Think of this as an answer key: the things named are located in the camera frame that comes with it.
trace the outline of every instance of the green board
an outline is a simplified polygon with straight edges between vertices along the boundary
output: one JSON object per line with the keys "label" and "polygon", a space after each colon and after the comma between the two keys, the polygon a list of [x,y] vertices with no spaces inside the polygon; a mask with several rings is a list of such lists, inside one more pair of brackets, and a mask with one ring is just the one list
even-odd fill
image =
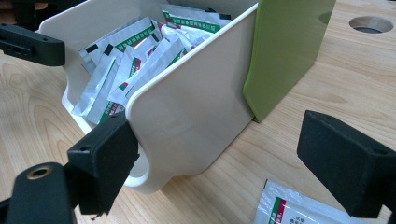
{"label": "green board", "polygon": [[243,93],[261,122],[315,62],[335,0],[261,0]]}

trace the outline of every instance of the tabletop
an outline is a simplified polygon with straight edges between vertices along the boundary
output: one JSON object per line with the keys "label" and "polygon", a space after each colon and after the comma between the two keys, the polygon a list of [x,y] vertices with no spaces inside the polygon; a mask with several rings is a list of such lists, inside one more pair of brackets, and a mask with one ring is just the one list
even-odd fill
{"label": "tabletop", "polygon": [[[78,223],[252,223],[266,179],[343,210],[298,159],[305,110],[334,116],[396,150],[396,28],[354,30],[350,21],[380,17],[396,24],[396,2],[338,0],[317,61],[261,123],[254,121],[210,167],[174,177],[143,195],[123,187],[108,216]],[[84,133],[61,103],[64,70],[0,55],[0,201],[30,166],[67,163]],[[378,219],[386,223],[383,207]]]}

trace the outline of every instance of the storage bin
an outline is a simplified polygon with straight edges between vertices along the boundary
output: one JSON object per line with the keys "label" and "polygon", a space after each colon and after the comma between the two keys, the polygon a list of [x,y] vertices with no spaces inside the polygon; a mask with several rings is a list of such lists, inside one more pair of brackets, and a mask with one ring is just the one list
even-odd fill
{"label": "storage bin", "polygon": [[[205,170],[254,115],[242,89],[248,75],[257,1],[253,0],[90,0],[44,21],[40,33],[66,46],[70,112],[90,75],[80,49],[136,16],[164,22],[160,4],[210,7],[233,21],[168,67],[130,99],[126,115],[140,147],[125,185],[143,193],[160,189],[176,175]],[[87,133],[91,124],[73,116]]]}

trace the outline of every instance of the wooden table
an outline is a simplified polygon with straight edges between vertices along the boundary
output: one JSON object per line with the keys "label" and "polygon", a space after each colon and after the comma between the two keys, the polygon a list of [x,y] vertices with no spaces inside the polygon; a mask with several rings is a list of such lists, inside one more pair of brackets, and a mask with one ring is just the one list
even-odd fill
{"label": "wooden table", "polygon": [[[141,195],[123,188],[107,217],[79,223],[251,223],[266,179],[343,209],[297,158],[306,109],[335,116],[396,149],[396,28],[370,35],[349,21],[379,16],[396,24],[396,4],[339,0],[315,65],[262,122],[251,122],[199,175],[173,178]],[[35,164],[67,162],[83,132],[61,104],[65,73],[0,55],[0,200]],[[385,223],[384,208],[372,223]]]}

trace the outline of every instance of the pile of packets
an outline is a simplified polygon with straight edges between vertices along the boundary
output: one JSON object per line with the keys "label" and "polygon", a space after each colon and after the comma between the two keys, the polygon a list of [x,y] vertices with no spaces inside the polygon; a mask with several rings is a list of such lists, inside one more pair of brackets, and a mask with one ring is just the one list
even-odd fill
{"label": "pile of packets", "polygon": [[91,74],[72,113],[98,124],[131,96],[231,21],[213,9],[161,5],[166,24],[135,18],[78,53]]}

